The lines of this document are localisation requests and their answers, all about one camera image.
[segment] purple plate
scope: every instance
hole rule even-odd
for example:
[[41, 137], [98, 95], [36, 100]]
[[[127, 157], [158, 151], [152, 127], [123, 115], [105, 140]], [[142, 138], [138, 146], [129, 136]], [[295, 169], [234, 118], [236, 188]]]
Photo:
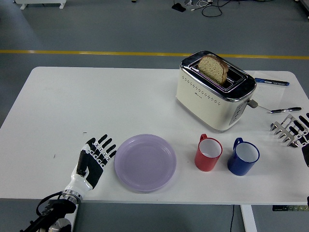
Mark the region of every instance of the purple plate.
[[119, 179], [138, 191], [153, 191], [164, 186], [176, 169], [176, 155], [164, 139], [140, 134], [118, 148], [115, 170]]

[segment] mug rim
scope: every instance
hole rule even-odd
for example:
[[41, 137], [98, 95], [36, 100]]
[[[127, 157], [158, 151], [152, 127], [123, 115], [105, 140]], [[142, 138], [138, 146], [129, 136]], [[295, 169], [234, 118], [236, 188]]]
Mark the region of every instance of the mug rim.
[[[257, 155], [258, 155], [258, 156], [257, 156], [257, 159], [256, 159], [255, 161], [252, 161], [252, 162], [244, 161], [241, 157], [239, 157], [239, 156], [237, 155], [236, 147], [237, 147], [239, 144], [244, 144], [244, 143], [250, 144], [250, 145], [254, 146], [254, 148], [257, 150]], [[257, 162], [257, 161], [260, 159], [260, 151], [259, 151], [259, 149], [258, 149], [254, 144], [252, 144], [252, 143], [250, 143], [250, 142], [243, 141], [242, 143], [238, 143], [238, 144], [235, 146], [234, 151], [235, 151], [235, 155], [236, 155], [241, 161], [243, 161], [243, 162], [245, 162], [245, 163], [255, 163], [255, 162]]]
[[[212, 140], [216, 141], [216, 142], [220, 145], [221, 152], [220, 152], [220, 154], [219, 154], [218, 156], [216, 156], [216, 157], [208, 157], [208, 156], [205, 156], [205, 155], [203, 154], [203, 152], [201, 152], [201, 150], [199, 149], [199, 145], [200, 145], [201, 142], [203, 142], [203, 141], [206, 140], [206, 139], [212, 139]], [[220, 156], [222, 155], [222, 153], [223, 153], [222, 144], [221, 144], [218, 140], [216, 140], [216, 139], [214, 139], [214, 138], [210, 138], [210, 137], [204, 138], [204, 139], [202, 139], [201, 141], [199, 141], [197, 148], [198, 148], [199, 152], [200, 152], [203, 156], [205, 156], [206, 158], [209, 158], [209, 159], [216, 159], [216, 158], [220, 157]]]

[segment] electrical cable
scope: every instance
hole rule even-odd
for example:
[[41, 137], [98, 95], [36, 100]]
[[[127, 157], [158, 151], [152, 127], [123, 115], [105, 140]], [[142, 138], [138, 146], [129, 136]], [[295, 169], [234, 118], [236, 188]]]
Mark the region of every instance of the electrical cable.
[[[216, 5], [216, 6], [215, 6], [215, 5], [209, 5], [209, 6], [204, 7], [204, 9], [202, 10], [202, 15], [203, 15], [204, 17], [208, 17], [208, 18], [219, 17], [220, 15], [222, 15], [222, 11], [221, 11], [220, 7], [223, 7], [223, 6], [227, 5], [227, 4], [230, 3], [231, 1], [232, 1], [232, 0], [229, 0], [229, 1], [227, 1], [226, 3], [224, 3], [223, 5], [219, 6], [219, 0], [217, 0], [217, 5]], [[204, 14], [204, 10], [205, 10], [206, 8], [208, 8], [208, 7], [217, 7], [218, 10], [220, 11], [220, 13], [217, 14], [217, 15], [206, 15], [206, 14]]]
[[[238, 4], [240, 4], [240, 1], [239, 1], [239, 0], [229, 0], [229, 1], [227, 1], [226, 3], [224, 3], [223, 5], [219, 6], [219, 0], [217, 0], [217, 5], [210, 4], [210, 3], [208, 3], [208, 2], [206, 2], [206, 1], [204, 1], [204, 0], [199, 0], [199, 1], [197, 2], [197, 6], [198, 6], [199, 8], [191, 9], [191, 11], [203, 9], [203, 10], [202, 10], [202, 15], [203, 15], [204, 17], [208, 17], [208, 18], [219, 17], [219, 16], [222, 15], [222, 13], [223, 13], [223, 12], [221, 11], [220, 8], [223, 7], [223, 6], [225, 6], [225, 5], [227, 5], [227, 4], [230, 3], [231, 1], [238, 1]], [[267, 2], [267, 1], [273, 1], [273, 0], [252, 0], [252, 1]], [[205, 11], [205, 9], [208, 8], [208, 7], [217, 7], [220, 13], [217, 14], [217, 15], [207, 15], [207, 14], [204, 13], [204, 11]]]
[[232, 215], [232, 220], [231, 220], [230, 232], [232, 232], [232, 225], [233, 225], [233, 218], [234, 218], [234, 209], [235, 209], [235, 205], [233, 205], [233, 215]]
[[52, 194], [52, 195], [49, 195], [48, 197], [43, 198], [43, 199], [40, 201], [40, 203], [38, 204], [37, 208], [36, 208], [36, 213], [37, 213], [37, 215], [38, 215], [38, 216], [41, 216], [41, 215], [42, 215], [42, 214], [39, 212], [39, 207], [40, 207], [41, 204], [43, 204], [44, 202], [46, 202], [47, 200], [49, 200], [49, 199], [51, 199], [52, 197], [55, 197], [55, 196], [58, 196], [58, 199], [59, 199], [60, 196], [61, 196], [61, 194], [62, 194], [62, 191], [61, 191], [61, 192], [56, 192], [56, 193], [54, 193], [54, 194]]

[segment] bread slice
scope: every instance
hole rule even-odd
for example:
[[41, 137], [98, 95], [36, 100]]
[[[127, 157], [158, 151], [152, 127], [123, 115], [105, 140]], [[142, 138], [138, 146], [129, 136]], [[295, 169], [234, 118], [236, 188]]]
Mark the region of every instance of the bread slice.
[[197, 67], [201, 73], [219, 85], [223, 85], [227, 78], [227, 64], [213, 55], [202, 57]]

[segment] robotic hand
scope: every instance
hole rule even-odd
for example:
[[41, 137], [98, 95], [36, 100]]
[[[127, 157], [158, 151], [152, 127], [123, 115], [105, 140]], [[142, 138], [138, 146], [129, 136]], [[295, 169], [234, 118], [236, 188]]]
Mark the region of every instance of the robotic hand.
[[[112, 139], [104, 142], [106, 139], [105, 134], [98, 141], [92, 138], [83, 146], [78, 163], [71, 174], [71, 182], [64, 191], [41, 200], [36, 210], [39, 218], [34, 222], [31, 221], [31, 225], [20, 232], [71, 232], [71, 224], [64, 216], [74, 213], [76, 204], [82, 201], [88, 191], [95, 188], [103, 173], [103, 168], [116, 154], [114, 150], [116, 145], [108, 147]], [[40, 213], [39, 206], [55, 196], [58, 196], [58, 199], [50, 200]]]

